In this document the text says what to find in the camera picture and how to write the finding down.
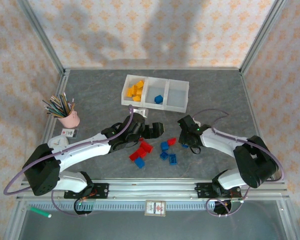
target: label sticker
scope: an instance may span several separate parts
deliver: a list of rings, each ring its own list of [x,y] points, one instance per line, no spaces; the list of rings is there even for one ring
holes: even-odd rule
[[[61,131],[62,136],[65,136],[67,138],[76,138],[78,133],[78,129],[68,129],[68,128],[63,128]]]
[[[166,215],[166,202],[145,201],[144,215],[164,217]]]

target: green marker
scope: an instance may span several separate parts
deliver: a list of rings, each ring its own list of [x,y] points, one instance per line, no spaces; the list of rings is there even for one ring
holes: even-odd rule
[[[52,214],[51,214],[51,213],[46,212],[46,211],[42,211],[41,209],[35,208],[35,207],[33,207],[33,206],[30,206],[28,209],[29,209],[30,211],[32,211],[32,212],[35,212],[35,213],[40,214],[40,215],[42,215],[42,216],[45,216],[45,217],[47,217],[47,218],[51,218],[51,217],[52,217]]]

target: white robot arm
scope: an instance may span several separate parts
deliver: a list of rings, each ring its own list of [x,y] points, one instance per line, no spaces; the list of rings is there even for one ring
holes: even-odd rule
[[[164,133],[162,123],[155,122],[150,128],[149,125],[145,125],[145,118],[139,113],[134,112],[128,125],[129,119],[130,116],[123,123],[118,122],[101,133],[74,144],[56,148],[49,148],[46,143],[39,145],[22,167],[25,168],[44,156],[52,155],[24,172],[34,195],[41,196],[51,190],[65,190],[86,196],[93,185],[87,173],[69,172],[66,171],[67,168],[86,159],[121,150],[128,143],[138,141],[140,137],[153,139]]]
[[[235,158],[237,168],[225,170],[212,180],[213,190],[219,196],[242,185],[257,188],[279,169],[268,154],[247,144],[256,144],[268,150],[258,136],[246,138],[213,131],[209,125],[199,126],[190,115],[183,117],[178,123],[181,127],[179,143],[190,148],[213,148]]]

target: pencil cup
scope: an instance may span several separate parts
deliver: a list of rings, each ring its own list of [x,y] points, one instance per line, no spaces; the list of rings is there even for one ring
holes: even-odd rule
[[[80,118],[76,111],[72,111],[69,116],[58,118],[62,125],[67,129],[75,128],[80,123]]]

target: patterned wallpaper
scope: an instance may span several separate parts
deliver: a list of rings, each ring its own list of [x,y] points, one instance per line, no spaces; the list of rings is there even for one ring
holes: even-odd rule
[[[0,0],[0,239],[15,203],[3,189],[40,143],[47,120],[41,100],[58,80],[17,1]]]
[[[66,68],[239,67],[275,0],[29,0]]]
[[[245,76],[262,134],[285,169],[300,225],[300,0],[288,0]]]

